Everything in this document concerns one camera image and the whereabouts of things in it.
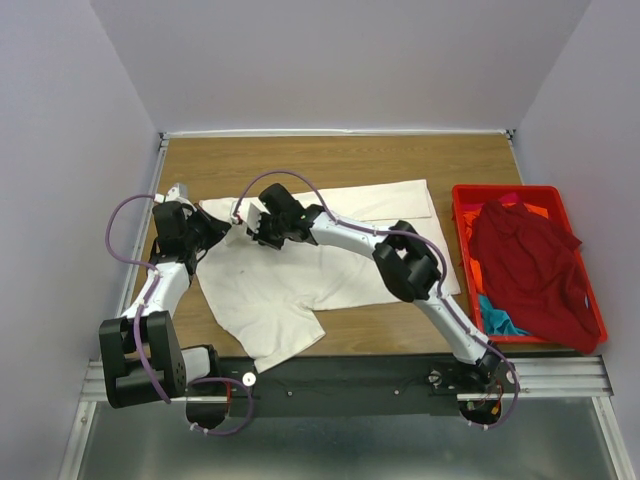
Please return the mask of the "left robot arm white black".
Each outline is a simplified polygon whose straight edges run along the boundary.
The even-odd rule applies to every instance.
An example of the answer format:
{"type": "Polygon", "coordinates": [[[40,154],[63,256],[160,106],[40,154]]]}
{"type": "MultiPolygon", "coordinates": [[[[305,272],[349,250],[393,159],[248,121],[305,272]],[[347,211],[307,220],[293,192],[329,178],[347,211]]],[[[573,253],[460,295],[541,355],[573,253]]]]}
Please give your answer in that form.
{"type": "Polygon", "coordinates": [[[222,380],[215,349],[182,349],[172,317],[192,285],[200,256],[224,239],[230,224],[182,194],[152,198],[157,236],[149,260],[129,261],[147,269],[146,281],[132,304],[99,328],[106,395],[114,408],[169,403],[189,385],[209,395],[222,380]]]}

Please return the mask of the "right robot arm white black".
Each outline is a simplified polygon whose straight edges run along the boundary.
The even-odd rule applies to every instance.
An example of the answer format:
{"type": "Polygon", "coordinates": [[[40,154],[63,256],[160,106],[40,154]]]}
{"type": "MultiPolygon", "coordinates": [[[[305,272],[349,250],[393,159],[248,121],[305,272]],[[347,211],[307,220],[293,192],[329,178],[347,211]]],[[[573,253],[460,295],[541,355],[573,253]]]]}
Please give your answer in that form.
{"type": "Polygon", "coordinates": [[[259,195],[248,209],[247,233],[279,250],[287,241],[334,247],[372,260],[386,289],[416,306],[451,348],[456,366],[443,382],[464,391],[485,392],[497,382],[502,353],[445,292],[447,264],[437,246],[406,221],[376,227],[341,217],[325,203],[303,206],[281,184],[259,195]]]}

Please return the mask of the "white t shirt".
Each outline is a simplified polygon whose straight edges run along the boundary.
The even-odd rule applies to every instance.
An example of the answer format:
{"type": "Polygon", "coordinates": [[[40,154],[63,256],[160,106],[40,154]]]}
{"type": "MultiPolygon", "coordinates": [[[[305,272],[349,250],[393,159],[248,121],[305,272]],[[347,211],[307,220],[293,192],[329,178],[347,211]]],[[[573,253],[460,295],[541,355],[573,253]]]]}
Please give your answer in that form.
{"type": "MultiPolygon", "coordinates": [[[[405,220],[449,252],[424,180],[323,189],[296,198],[304,206],[325,201],[339,215],[376,226],[405,220]]],[[[251,241],[238,226],[209,250],[196,274],[217,323],[239,341],[258,372],[324,337],[316,312],[396,300],[370,259],[295,242],[273,250],[251,241]]]]}

